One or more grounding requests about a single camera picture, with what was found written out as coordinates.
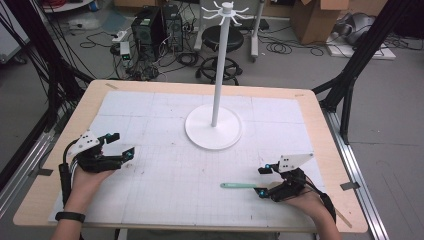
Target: wooden table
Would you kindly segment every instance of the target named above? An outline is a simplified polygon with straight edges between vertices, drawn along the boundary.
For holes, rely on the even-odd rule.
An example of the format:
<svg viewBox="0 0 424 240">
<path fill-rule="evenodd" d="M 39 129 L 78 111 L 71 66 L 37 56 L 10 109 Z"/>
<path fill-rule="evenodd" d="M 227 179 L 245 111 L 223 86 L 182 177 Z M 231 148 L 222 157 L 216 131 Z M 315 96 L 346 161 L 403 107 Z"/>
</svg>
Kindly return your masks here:
<svg viewBox="0 0 424 240">
<path fill-rule="evenodd" d="M 60 191 L 57 166 L 62 162 L 63 151 L 72 140 L 79 138 L 80 135 L 89 128 L 97 114 L 97 110 L 102 104 L 104 96 L 108 91 L 115 90 L 213 95 L 214 86 L 110 80 L 93 81 L 44 164 L 44 168 L 54 169 L 53 174 L 51 176 L 38 176 L 36 178 L 15 214 L 13 221 L 16 225 L 55 226 L 55 223 L 48 222 L 48 216 L 52 211 L 52 207 Z M 368 226 L 354 191 L 343 191 L 340 187 L 340 184 L 349 182 L 349 178 L 316 96 L 312 91 L 301 89 L 223 86 L 222 94 L 297 100 L 303 114 L 311 144 L 314 148 L 315 158 L 318 162 L 327 194 L 331 197 L 338 211 L 337 227 L 339 231 L 367 231 Z M 111 224 L 86 224 L 85 226 L 118 228 L 139 227 L 137 225 L 123 226 Z"/>
</svg>

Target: circular base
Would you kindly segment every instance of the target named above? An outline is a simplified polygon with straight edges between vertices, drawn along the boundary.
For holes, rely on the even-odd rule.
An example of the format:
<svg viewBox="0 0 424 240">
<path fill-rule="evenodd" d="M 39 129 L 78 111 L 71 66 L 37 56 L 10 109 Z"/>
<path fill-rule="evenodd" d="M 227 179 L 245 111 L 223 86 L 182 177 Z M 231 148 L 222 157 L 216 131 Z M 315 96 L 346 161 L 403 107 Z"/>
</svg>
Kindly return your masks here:
<svg viewBox="0 0 424 240">
<path fill-rule="evenodd" d="M 186 133 L 199 147 L 221 150 L 234 145 L 241 137 L 241 121 L 233 111 L 220 107 L 216 127 L 212 127 L 213 105 L 194 109 L 185 122 Z"/>
</svg>

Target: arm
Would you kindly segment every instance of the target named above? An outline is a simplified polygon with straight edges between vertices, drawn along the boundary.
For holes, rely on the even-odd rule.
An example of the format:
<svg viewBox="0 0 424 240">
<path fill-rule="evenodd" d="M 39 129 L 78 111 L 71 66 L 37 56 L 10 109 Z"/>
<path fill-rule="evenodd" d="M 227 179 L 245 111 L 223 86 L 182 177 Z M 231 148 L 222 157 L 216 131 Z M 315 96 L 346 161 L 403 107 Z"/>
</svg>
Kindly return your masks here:
<svg viewBox="0 0 424 240">
<path fill-rule="evenodd" d="M 318 235 L 322 240 L 342 239 L 336 224 L 330 213 L 324 207 L 319 195 L 310 191 L 308 187 L 303 189 L 301 195 L 285 201 L 295 206 L 310 216 L 317 227 Z"/>
<path fill-rule="evenodd" d="M 74 172 L 71 195 L 66 202 L 64 211 L 85 214 L 101 183 L 113 172 L 87 173 L 77 167 Z M 78 240 L 81 227 L 82 223 L 78 221 L 61 219 L 51 239 Z"/>
</svg>

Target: black wristband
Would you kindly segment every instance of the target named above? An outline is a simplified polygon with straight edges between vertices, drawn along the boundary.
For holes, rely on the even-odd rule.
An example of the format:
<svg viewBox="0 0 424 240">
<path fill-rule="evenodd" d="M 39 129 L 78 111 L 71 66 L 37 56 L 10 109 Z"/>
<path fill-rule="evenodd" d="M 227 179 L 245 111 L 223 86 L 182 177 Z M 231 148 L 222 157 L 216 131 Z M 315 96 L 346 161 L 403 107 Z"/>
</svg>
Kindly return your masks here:
<svg viewBox="0 0 424 240">
<path fill-rule="evenodd" d="M 55 219 L 56 221 L 59 221 L 60 219 L 68 219 L 68 220 L 75 220 L 75 221 L 84 223 L 85 215 L 81 213 L 74 213 L 74 212 L 58 212 L 56 213 Z"/>
</svg>

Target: black stool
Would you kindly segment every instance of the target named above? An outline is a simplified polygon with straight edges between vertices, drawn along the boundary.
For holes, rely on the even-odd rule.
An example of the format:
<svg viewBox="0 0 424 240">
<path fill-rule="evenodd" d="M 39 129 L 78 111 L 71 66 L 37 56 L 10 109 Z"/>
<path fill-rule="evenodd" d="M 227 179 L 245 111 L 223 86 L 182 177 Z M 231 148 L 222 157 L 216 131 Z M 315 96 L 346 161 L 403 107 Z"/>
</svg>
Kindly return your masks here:
<svg viewBox="0 0 424 240">
<path fill-rule="evenodd" d="M 214 52 L 218 50 L 219 37 L 221 33 L 221 26 L 213 26 L 207 28 L 202 34 L 203 43 L 211 48 Z M 230 27 L 228 32 L 227 53 L 239 49 L 243 45 L 244 37 L 237 29 Z M 211 57 L 205 59 L 200 64 L 199 69 L 196 70 L 196 78 L 200 78 L 203 74 L 205 77 L 211 79 L 211 84 L 215 83 L 216 79 L 216 66 L 218 57 Z M 223 81 L 234 80 L 235 85 L 239 85 L 236 76 L 243 73 L 240 66 L 232 59 L 225 58 L 224 76 Z"/>
</svg>

